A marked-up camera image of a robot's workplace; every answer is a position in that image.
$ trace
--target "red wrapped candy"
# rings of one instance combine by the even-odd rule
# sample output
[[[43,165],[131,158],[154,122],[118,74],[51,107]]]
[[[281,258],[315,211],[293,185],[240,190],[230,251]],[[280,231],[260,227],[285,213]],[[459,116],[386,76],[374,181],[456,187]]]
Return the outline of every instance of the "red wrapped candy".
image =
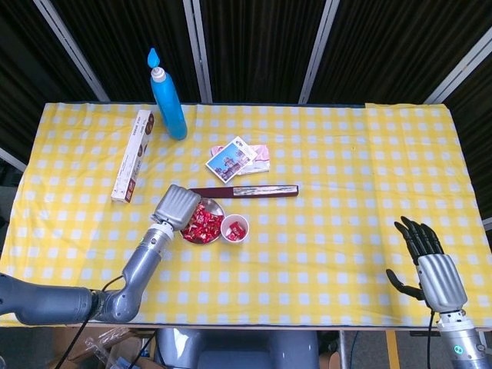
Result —
[[[205,209],[203,204],[198,204],[191,220],[181,233],[183,238],[190,242],[206,244],[215,239],[221,233],[221,223],[224,215],[216,215]]]
[[[246,230],[237,221],[231,224],[229,226],[229,229],[231,230],[231,232],[226,236],[228,240],[231,241],[242,240],[246,235]]]

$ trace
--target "white box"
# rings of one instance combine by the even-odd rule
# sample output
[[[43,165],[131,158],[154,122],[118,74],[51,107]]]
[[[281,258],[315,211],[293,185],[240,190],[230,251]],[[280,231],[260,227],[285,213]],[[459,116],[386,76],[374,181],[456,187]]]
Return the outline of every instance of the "white box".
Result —
[[[111,193],[112,200],[130,202],[153,127],[154,115],[152,112],[139,110]]]

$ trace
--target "blue bottle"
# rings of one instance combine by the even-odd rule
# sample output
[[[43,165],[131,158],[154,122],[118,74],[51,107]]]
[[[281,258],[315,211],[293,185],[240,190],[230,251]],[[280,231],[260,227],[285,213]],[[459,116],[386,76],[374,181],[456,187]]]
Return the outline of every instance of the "blue bottle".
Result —
[[[148,53],[147,64],[152,68],[151,87],[154,93],[155,102],[161,110],[165,127],[168,133],[175,140],[186,138],[188,130],[186,121],[181,109],[178,94],[169,73],[159,67],[159,57],[154,48]]]

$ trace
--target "gray robot arm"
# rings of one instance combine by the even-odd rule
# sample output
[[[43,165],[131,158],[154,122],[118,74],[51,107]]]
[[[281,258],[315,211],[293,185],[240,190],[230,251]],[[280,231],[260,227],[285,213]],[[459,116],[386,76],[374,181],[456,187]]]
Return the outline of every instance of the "gray robot arm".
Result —
[[[186,226],[199,201],[198,194],[185,188],[173,184],[168,189],[152,215],[157,223],[147,230],[123,269],[121,290],[44,286],[0,274],[0,315],[14,313],[28,325],[76,324],[87,317],[107,323],[130,321],[174,230]]]
[[[394,272],[387,269],[391,284],[399,292],[425,300],[432,311],[439,313],[437,329],[454,369],[492,369],[477,330],[462,310],[467,295],[453,260],[444,253],[430,227],[405,217],[401,220],[404,224],[395,222],[395,226],[407,242],[421,288],[404,286]]]

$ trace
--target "yellow checkered tablecloth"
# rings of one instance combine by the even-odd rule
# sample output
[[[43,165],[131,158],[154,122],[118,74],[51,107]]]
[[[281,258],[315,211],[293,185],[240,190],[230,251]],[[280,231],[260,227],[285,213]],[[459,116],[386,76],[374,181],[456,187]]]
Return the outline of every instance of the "yellow checkered tablecloth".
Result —
[[[130,204],[110,194],[136,112],[155,129]],[[210,147],[240,135],[266,144],[268,173],[233,185],[296,184],[297,198],[221,200],[250,222],[242,244],[177,236],[134,323],[424,326],[423,302],[397,293],[386,268],[417,276],[393,222],[439,234],[463,279],[465,308],[492,327],[492,257],[449,111],[443,105],[363,108],[184,106],[173,141],[154,105],[47,104],[19,186],[0,270],[40,284],[101,288],[118,276],[171,183],[223,184]],[[12,314],[3,325],[17,324]]]

